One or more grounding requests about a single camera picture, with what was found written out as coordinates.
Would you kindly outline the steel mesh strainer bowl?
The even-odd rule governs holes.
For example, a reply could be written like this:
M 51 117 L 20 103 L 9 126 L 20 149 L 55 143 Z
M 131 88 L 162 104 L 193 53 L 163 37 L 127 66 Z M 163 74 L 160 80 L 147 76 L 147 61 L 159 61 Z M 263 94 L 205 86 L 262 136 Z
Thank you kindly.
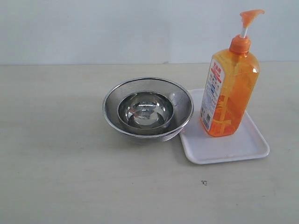
M 165 95 L 174 105 L 174 116 L 166 128 L 137 130 L 122 124 L 117 107 L 123 98 L 137 91 L 155 91 Z M 106 122 L 125 139 L 146 144 L 164 142 L 175 137 L 191 120 L 194 103 L 190 93 L 181 85 L 157 77 L 140 77 L 115 86 L 104 98 L 102 112 Z

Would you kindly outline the orange dish soap pump bottle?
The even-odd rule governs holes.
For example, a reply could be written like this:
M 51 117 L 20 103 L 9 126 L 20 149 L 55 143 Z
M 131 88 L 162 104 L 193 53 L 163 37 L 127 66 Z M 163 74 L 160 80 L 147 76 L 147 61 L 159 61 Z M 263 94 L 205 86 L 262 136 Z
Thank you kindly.
M 261 9 L 241 12 L 240 34 L 228 49 L 211 58 L 199 119 L 213 137 L 232 135 L 241 123 L 260 73 L 259 61 L 249 51 L 247 31 L 253 20 L 264 13 Z

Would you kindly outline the white rectangular plastic tray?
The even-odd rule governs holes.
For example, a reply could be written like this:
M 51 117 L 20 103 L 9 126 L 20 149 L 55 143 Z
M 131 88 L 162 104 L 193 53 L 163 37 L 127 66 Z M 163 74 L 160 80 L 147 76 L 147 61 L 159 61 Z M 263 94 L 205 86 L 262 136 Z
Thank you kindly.
M 204 89 L 189 90 L 195 105 L 191 120 L 179 133 L 187 159 L 199 165 L 264 158 L 270 147 L 245 112 L 238 130 L 230 136 L 208 135 L 199 120 Z

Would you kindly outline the small stainless steel bowl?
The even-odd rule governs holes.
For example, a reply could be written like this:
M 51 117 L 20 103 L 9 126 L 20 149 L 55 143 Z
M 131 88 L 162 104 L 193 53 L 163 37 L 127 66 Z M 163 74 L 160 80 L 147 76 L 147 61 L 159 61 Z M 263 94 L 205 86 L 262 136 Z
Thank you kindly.
M 161 93 L 137 91 L 121 100 L 117 115 L 122 124 L 133 129 L 166 128 L 174 116 L 174 105 Z

